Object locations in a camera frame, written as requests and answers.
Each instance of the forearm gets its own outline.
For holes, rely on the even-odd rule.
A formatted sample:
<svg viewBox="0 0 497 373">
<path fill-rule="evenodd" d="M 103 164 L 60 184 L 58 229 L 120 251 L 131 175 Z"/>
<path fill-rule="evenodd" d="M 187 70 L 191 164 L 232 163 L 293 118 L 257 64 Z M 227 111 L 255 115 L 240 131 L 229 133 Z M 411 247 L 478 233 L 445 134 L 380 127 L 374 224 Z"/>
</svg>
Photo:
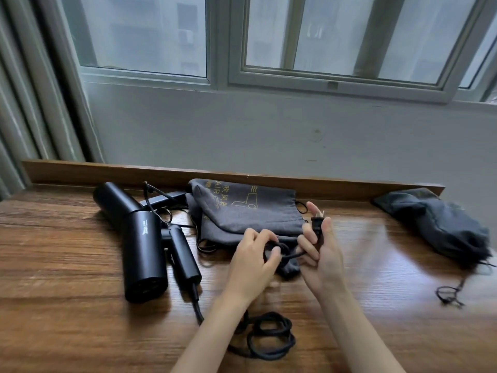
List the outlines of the forearm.
<svg viewBox="0 0 497 373">
<path fill-rule="evenodd" d="M 405 373 L 345 286 L 321 307 L 352 373 Z"/>
<path fill-rule="evenodd" d="M 221 295 L 171 372 L 217 372 L 245 308 L 242 301 Z"/>
</svg>

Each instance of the wooden ledge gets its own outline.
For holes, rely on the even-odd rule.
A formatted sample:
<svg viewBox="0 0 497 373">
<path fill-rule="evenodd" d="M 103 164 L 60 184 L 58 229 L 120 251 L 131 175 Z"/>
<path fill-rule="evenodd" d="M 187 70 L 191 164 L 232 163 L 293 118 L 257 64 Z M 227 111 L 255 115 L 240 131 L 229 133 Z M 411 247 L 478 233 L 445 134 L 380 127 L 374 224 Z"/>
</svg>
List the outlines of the wooden ledge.
<svg viewBox="0 0 497 373">
<path fill-rule="evenodd" d="M 23 165 L 33 184 L 96 186 L 111 181 L 122 186 L 139 187 L 143 181 L 148 181 L 156 187 L 185 188 L 190 180 L 204 178 L 293 188 L 297 197 L 307 199 L 369 201 L 394 190 L 425 187 L 440 195 L 445 188 L 440 184 L 431 183 L 347 181 L 321 177 L 223 173 L 89 162 L 27 160 L 23 161 Z"/>
</svg>

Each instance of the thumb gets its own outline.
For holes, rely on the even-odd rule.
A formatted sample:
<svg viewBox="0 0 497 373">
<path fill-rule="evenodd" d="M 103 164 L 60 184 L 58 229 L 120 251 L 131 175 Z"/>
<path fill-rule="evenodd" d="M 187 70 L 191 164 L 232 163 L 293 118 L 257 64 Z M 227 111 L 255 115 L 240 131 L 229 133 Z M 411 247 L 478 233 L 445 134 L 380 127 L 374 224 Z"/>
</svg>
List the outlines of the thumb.
<svg viewBox="0 0 497 373">
<path fill-rule="evenodd" d="M 323 246 L 333 249 L 337 245 L 337 240 L 333 231 L 332 219 L 326 217 L 321 224 L 321 230 L 323 231 Z"/>
<path fill-rule="evenodd" d="M 269 276 L 273 276 L 280 262 L 281 262 L 281 249 L 279 248 L 279 246 L 275 246 L 271 250 L 271 256 L 269 257 L 267 262 L 264 263 L 264 270 L 267 272 Z"/>
</svg>

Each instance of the person's left hand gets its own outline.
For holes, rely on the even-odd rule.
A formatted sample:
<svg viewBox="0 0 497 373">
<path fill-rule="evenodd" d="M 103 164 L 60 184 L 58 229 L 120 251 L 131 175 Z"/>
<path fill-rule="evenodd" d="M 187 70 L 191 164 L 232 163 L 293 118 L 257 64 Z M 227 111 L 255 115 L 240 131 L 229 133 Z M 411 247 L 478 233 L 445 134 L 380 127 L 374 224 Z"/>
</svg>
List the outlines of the person's left hand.
<svg viewBox="0 0 497 373">
<path fill-rule="evenodd" d="M 248 228 L 231 260 L 224 294 L 242 301 L 245 308 L 267 287 L 281 262 L 281 250 L 276 246 L 264 263 L 262 255 L 268 241 L 278 242 L 278 237 L 267 229 L 258 233 Z"/>
</svg>

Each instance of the wooden desk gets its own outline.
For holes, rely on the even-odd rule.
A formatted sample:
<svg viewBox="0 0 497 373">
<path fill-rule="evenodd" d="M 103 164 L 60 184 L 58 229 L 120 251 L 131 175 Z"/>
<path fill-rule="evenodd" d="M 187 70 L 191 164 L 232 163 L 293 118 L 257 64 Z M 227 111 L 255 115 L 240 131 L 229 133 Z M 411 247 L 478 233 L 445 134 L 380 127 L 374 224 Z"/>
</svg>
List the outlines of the wooden desk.
<svg viewBox="0 0 497 373">
<path fill-rule="evenodd" d="M 92 190 L 35 185 L 0 203 L 1 372 L 167 372 L 196 332 L 171 267 L 161 298 L 142 305 L 124 300 L 119 241 L 97 213 Z M 458 282 L 454 264 L 367 202 L 316 203 L 332 216 L 351 290 L 407 372 L 497 371 L 497 274 L 469 279 L 465 308 L 443 307 L 433 291 Z M 185 233 L 208 313 L 230 254 L 203 257 Z M 227 354 L 220 371 L 348 371 L 302 279 L 275 281 L 250 313 L 274 310 L 290 318 L 297 344 L 276 362 Z"/>
</svg>

